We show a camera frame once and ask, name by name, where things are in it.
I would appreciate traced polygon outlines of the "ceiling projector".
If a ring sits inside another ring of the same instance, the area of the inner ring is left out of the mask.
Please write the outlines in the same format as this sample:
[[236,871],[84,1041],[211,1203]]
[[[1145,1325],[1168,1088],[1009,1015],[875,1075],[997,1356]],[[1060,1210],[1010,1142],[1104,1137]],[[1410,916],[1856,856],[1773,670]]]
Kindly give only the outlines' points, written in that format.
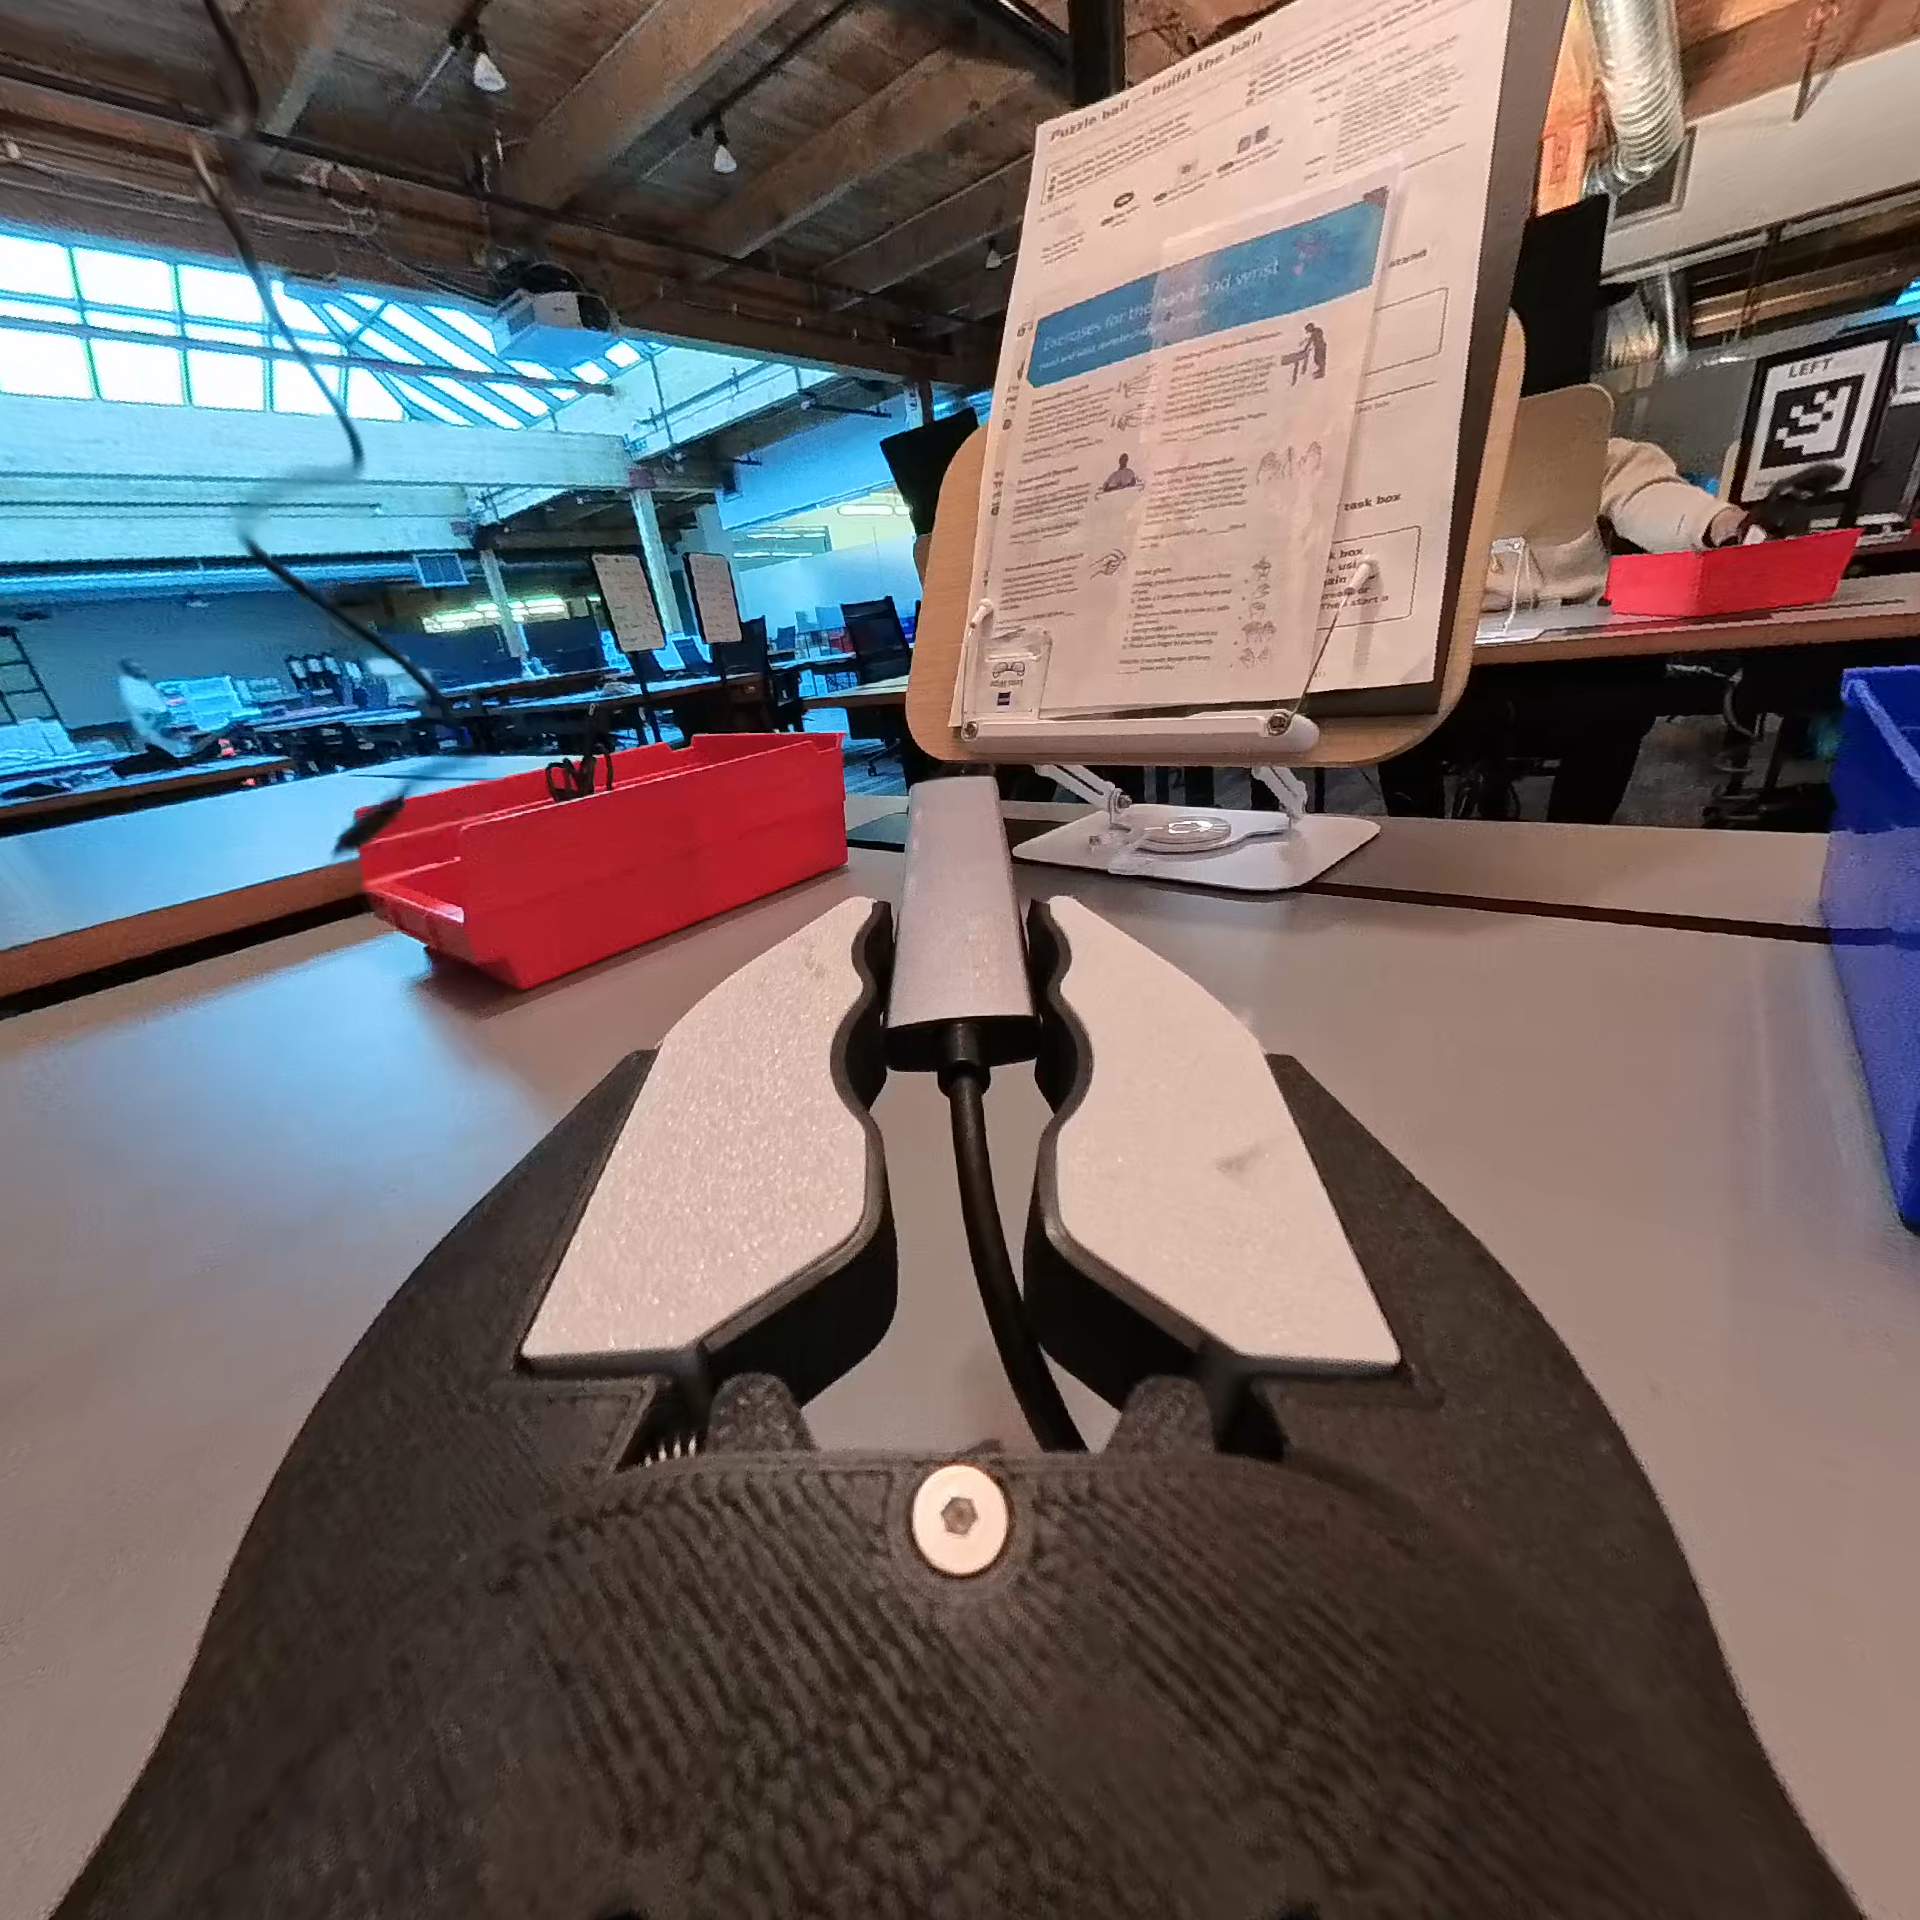
[[494,353],[503,362],[573,369],[619,344],[611,308],[579,287],[517,287],[489,316]]

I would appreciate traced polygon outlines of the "large white instruction sheet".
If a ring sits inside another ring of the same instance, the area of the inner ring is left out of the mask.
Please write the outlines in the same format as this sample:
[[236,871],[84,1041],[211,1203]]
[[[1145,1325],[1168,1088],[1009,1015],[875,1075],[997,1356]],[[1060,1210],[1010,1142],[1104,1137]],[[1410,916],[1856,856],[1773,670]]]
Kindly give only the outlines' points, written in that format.
[[1332,634],[1298,702],[1204,715],[1429,690],[1564,21],[1554,5],[1287,5],[1045,123],[997,354],[973,576],[995,402],[1013,396],[1016,342],[1050,289],[1099,273],[1118,238],[1164,214],[1193,205],[1209,219],[1400,155],[1403,199],[1325,575]]

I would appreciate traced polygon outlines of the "silver ventilation duct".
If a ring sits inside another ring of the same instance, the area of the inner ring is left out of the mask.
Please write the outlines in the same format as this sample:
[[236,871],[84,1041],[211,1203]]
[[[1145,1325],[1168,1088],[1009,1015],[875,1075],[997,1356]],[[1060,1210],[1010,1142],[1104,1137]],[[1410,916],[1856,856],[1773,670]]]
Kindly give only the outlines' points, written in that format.
[[1687,140],[1685,62],[1675,3],[1581,3],[1598,60],[1610,146],[1589,188],[1617,198],[1657,177]]

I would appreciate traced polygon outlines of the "brown wooden desk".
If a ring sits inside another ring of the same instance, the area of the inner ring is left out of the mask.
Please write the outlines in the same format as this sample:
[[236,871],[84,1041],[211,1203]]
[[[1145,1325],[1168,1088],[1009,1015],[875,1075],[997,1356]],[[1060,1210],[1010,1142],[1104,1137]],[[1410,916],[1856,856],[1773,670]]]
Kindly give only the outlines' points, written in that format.
[[1617,658],[1710,658],[1918,637],[1918,573],[1844,580],[1824,605],[1708,618],[1620,612],[1602,605],[1485,618],[1471,667]]

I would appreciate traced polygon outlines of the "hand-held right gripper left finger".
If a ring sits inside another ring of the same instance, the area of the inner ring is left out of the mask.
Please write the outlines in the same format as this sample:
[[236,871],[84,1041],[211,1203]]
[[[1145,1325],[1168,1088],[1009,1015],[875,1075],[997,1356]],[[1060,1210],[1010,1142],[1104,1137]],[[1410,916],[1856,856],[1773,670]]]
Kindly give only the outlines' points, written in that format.
[[640,1398],[610,1453],[698,1453],[723,1388],[809,1405],[898,1305],[875,1104],[895,910],[827,908],[723,976],[556,1131],[525,1212],[517,1377]]

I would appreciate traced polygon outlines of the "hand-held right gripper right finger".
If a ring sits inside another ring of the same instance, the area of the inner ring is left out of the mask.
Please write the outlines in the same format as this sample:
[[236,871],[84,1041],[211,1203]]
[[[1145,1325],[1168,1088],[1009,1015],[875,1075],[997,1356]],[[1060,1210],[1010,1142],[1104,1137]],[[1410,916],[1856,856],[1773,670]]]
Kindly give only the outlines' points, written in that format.
[[1385,1380],[1403,1351],[1260,1039],[1053,896],[1026,914],[1050,1106],[1024,1229],[1042,1353],[1120,1408],[1190,1380],[1228,1434],[1260,1380]]

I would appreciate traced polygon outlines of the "black monitor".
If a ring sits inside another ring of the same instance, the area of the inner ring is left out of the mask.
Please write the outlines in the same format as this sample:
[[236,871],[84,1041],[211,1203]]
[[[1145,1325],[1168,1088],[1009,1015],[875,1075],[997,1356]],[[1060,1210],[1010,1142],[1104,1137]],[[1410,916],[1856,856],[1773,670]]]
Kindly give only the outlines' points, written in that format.
[[878,441],[878,452],[918,538],[932,533],[948,468],[978,429],[976,408],[964,405],[945,418]]
[[1593,380],[1609,226],[1603,194],[1527,219],[1511,291],[1525,338],[1522,397]]

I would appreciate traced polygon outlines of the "small red plastic bin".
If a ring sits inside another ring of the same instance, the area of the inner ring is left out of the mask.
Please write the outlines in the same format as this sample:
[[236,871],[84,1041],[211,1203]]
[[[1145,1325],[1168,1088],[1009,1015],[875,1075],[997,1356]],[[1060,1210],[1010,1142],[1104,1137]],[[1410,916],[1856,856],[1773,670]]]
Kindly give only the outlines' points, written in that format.
[[1860,543],[1857,528],[1797,538],[1669,555],[1620,555],[1603,602],[1656,619],[1721,619],[1818,606],[1836,599]]

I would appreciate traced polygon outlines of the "blue headed exercise sheet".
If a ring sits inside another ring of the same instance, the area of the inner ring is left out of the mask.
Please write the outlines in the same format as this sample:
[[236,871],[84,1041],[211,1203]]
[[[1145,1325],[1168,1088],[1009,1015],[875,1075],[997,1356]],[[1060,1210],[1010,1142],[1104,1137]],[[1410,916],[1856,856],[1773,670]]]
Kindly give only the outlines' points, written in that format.
[[1403,180],[1189,205],[1041,298],[992,414],[965,725],[1301,700]]

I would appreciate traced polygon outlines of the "blue plastic bin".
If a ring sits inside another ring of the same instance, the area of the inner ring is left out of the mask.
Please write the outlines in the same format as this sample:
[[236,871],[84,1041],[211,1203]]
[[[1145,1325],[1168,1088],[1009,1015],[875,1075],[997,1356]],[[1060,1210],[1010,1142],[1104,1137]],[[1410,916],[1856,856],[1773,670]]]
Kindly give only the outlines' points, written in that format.
[[1819,885],[1893,1210],[1918,1229],[1918,670],[1842,677]]

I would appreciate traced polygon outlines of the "black white marker sign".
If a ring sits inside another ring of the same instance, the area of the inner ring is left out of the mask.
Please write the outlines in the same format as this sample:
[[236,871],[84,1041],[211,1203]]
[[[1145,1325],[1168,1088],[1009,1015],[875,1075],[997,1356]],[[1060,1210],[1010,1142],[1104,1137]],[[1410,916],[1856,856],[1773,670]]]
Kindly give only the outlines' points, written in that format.
[[1754,362],[1728,500],[1776,538],[1853,526],[1909,326],[1865,326]]

